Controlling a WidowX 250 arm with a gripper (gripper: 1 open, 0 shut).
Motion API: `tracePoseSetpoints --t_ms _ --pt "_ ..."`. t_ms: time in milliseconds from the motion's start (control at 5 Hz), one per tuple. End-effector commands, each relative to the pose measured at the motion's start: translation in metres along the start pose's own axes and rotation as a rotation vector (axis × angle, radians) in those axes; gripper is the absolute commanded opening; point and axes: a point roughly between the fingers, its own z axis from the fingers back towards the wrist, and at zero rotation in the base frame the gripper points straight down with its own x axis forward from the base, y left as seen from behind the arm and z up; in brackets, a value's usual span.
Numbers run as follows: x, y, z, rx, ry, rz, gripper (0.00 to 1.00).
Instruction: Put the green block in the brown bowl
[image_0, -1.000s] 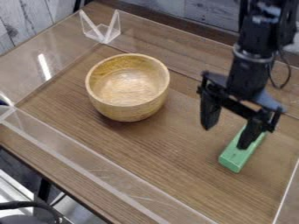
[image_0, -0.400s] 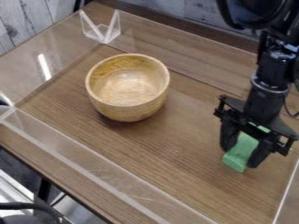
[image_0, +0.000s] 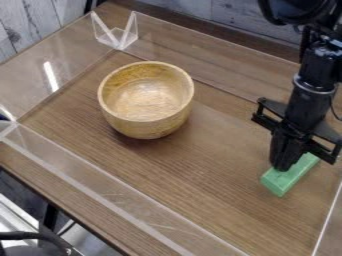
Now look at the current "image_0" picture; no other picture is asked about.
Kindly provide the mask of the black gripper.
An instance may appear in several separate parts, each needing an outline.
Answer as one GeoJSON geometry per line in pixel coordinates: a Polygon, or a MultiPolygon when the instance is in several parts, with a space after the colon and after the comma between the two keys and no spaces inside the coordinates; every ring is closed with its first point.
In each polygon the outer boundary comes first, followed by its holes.
{"type": "Polygon", "coordinates": [[[316,86],[299,75],[292,78],[288,103],[264,97],[251,120],[271,132],[269,163],[288,170],[305,153],[333,164],[342,151],[342,136],[324,121],[336,83],[316,86]]]}

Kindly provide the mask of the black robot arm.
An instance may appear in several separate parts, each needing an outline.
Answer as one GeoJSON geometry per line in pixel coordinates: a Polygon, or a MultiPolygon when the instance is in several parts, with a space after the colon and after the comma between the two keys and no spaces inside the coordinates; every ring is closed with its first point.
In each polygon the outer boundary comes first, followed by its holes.
{"type": "Polygon", "coordinates": [[[269,130],[269,163],[285,171],[309,153],[332,164],[342,135],[325,123],[342,84],[342,0],[257,0],[273,25],[300,26],[299,71],[287,103],[264,97],[251,120],[269,130]]]}

